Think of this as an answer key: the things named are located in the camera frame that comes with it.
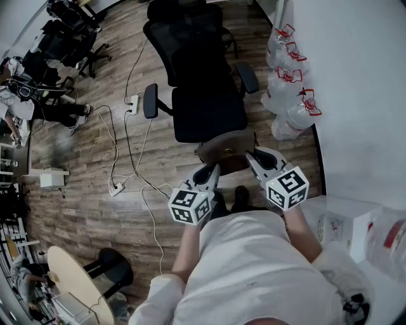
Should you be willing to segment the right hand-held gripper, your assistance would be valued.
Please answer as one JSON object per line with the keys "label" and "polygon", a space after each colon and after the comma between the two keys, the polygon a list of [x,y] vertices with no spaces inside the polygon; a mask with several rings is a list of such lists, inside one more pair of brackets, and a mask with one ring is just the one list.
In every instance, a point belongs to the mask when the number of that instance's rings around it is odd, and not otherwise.
{"label": "right hand-held gripper", "polygon": [[[266,147],[255,147],[246,152],[246,160],[254,176],[265,183],[266,198],[282,211],[287,211],[308,196],[309,181],[300,167],[292,164],[279,152]],[[282,174],[270,180],[273,174]]]}

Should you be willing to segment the brown leather bag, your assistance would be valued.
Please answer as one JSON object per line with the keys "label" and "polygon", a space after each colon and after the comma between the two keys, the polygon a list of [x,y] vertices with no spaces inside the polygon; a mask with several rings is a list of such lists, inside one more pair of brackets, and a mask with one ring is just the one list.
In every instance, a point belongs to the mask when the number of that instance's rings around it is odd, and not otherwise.
{"label": "brown leather bag", "polygon": [[218,164],[220,175],[225,176],[249,167],[246,153],[253,153],[255,145],[256,134],[252,130],[231,131],[201,143],[197,155],[209,167]]}

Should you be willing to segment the black office chair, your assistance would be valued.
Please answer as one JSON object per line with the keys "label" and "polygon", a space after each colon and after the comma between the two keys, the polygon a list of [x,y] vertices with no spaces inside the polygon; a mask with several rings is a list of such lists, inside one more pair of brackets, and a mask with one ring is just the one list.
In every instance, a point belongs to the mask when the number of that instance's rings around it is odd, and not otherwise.
{"label": "black office chair", "polygon": [[158,98],[158,85],[145,88],[143,111],[154,119],[162,110],[173,118],[181,143],[207,142],[246,129],[243,98],[259,91],[258,78],[245,62],[235,65],[236,86],[225,58],[223,12],[206,0],[152,0],[143,32],[159,54],[172,87],[171,107]]}

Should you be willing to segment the person's left forearm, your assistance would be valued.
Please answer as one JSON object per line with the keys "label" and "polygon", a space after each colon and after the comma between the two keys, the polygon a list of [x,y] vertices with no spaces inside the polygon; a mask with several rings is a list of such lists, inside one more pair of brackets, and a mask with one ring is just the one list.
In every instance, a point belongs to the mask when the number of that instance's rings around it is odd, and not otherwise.
{"label": "person's left forearm", "polygon": [[201,225],[185,225],[178,254],[171,272],[185,284],[200,260]]}

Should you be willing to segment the black swivel chair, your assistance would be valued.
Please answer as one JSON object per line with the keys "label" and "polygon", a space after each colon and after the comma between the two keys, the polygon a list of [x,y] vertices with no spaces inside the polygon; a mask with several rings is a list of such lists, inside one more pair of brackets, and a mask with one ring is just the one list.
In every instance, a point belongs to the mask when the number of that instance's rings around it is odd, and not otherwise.
{"label": "black swivel chair", "polygon": [[86,23],[77,27],[68,27],[61,20],[49,20],[42,28],[42,33],[34,45],[23,58],[23,66],[42,64],[49,60],[56,60],[66,67],[79,70],[79,75],[95,77],[95,62],[106,58],[111,61],[108,54],[101,55],[100,51],[107,49],[108,44],[103,43],[94,48],[98,32]]}
{"label": "black swivel chair", "polygon": [[95,18],[91,18],[85,11],[72,0],[48,0],[46,11],[49,16],[62,21],[67,27],[80,30],[85,27],[97,32],[101,27]]}

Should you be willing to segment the person's left black shoe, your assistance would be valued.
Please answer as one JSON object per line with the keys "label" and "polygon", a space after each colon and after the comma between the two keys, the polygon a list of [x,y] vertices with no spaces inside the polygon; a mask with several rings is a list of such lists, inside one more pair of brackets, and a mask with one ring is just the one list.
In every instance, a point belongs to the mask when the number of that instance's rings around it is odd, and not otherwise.
{"label": "person's left black shoe", "polygon": [[218,191],[214,192],[214,198],[212,203],[214,204],[214,208],[211,213],[212,220],[228,216],[231,214],[231,212],[227,210],[224,197],[220,192]]}

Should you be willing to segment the person's black shoe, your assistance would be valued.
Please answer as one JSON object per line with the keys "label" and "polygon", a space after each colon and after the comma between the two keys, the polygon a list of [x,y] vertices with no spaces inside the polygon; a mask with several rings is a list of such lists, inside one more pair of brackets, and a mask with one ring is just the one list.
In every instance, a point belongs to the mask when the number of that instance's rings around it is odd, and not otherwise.
{"label": "person's black shoe", "polygon": [[251,209],[249,205],[249,191],[245,186],[239,185],[235,189],[235,202],[232,206],[232,213],[246,212]]}
{"label": "person's black shoe", "polygon": [[214,192],[214,198],[212,203],[214,204],[214,208],[211,213],[212,220],[228,216],[231,214],[231,212],[227,210],[224,197],[220,192],[218,191]]}

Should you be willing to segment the clear water bottle red cap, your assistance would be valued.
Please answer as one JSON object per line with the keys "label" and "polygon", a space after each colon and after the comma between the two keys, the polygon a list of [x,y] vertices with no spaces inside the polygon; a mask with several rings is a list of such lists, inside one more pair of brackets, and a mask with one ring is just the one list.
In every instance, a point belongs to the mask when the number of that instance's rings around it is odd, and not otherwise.
{"label": "clear water bottle red cap", "polygon": [[286,113],[277,115],[272,122],[272,135],[277,140],[293,140],[315,123],[309,114]]}
{"label": "clear water bottle red cap", "polygon": [[314,89],[303,89],[293,106],[287,109],[288,123],[294,129],[310,128],[321,115],[322,111],[317,107]]}
{"label": "clear water bottle red cap", "polygon": [[286,70],[277,66],[268,76],[268,86],[261,97],[265,109],[280,115],[303,90],[303,73],[301,69]]}
{"label": "clear water bottle red cap", "polygon": [[303,74],[308,71],[307,58],[303,56],[295,42],[289,42],[275,52],[275,66],[284,70],[300,69]]}
{"label": "clear water bottle red cap", "polygon": [[292,39],[295,28],[285,24],[281,29],[274,27],[267,42],[266,62],[272,69],[275,66],[276,52],[281,50]]}

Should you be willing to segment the white cardboard carton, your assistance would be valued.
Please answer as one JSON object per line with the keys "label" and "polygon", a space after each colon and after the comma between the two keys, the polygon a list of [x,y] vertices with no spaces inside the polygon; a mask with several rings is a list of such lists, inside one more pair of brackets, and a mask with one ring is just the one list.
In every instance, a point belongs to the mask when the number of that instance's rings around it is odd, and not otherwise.
{"label": "white cardboard carton", "polygon": [[323,247],[337,242],[357,263],[365,260],[365,238],[369,224],[383,212],[380,204],[318,196],[300,206]]}

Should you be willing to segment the person's white shirt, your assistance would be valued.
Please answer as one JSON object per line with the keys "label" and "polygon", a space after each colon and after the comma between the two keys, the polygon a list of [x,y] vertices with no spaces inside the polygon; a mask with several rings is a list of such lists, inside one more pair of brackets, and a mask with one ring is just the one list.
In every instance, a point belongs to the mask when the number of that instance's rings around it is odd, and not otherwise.
{"label": "person's white shirt", "polygon": [[366,325],[372,301],[371,283],[339,243],[310,263],[284,215],[248,211],[202,227],[188,282],[171,271],[153,278],[128,324]]}

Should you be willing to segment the large clear bottle red label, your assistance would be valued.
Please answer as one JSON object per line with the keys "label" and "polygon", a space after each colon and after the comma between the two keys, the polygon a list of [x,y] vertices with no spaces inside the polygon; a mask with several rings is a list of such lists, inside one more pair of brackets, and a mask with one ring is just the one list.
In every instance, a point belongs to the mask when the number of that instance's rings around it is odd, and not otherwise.
{"label": "large clear bottle red label", "polygon": [[386,212],[372,219],[365,259],[394,281],[406,284],[406,214]]}

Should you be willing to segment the round wooden table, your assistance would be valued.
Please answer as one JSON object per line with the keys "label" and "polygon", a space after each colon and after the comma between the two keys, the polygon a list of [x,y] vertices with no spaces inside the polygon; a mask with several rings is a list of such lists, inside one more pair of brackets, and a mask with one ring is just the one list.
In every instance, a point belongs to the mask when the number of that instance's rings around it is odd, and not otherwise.
{"label": "round wooden table", "polygon": [[110,305],[88,272],[66,250],[58,246],[48,249],[48,266],[56,276],[56,286],[61,293],[69,292],[87,309],[95,313],[99,325],[114,325]]}

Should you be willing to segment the clear plastic box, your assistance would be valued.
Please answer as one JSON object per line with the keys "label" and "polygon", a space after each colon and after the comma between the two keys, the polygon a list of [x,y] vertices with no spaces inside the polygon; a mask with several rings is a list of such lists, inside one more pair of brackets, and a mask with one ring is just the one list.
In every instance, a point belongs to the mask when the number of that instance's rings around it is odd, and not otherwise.
{"label": "clear plastic box", "polygon": [[52,298],[57,314],[66,325],[98,325],[95,313],[70,293]]}

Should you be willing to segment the black metal rack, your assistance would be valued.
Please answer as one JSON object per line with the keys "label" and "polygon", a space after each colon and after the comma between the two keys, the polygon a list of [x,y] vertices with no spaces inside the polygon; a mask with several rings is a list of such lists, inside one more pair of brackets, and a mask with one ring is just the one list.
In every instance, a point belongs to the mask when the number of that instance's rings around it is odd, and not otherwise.
{"label": "black metal rack", "polygon": [[0,245],[12,259],[21,252],[30,253],[26,247],[39,243],[28,239],[27,218],[30,208],[26,198],[29,193],[24,183],[0,185]]}

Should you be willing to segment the black table pedestal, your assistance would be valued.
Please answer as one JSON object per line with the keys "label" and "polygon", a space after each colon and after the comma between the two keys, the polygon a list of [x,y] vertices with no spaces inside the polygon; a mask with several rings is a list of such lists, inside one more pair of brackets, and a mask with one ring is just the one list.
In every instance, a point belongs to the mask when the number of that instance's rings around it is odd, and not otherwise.
{"label": "black table pedestal", "polygon": [[98,253],[98,258],[83,266],[90,278],[94,279],[104,274],[107,279],[113,282],[113,286],[104,292],[105,299],[126,286],[133,283],[134,274],[130,263],[118,251],[112,248],[103,248]]}

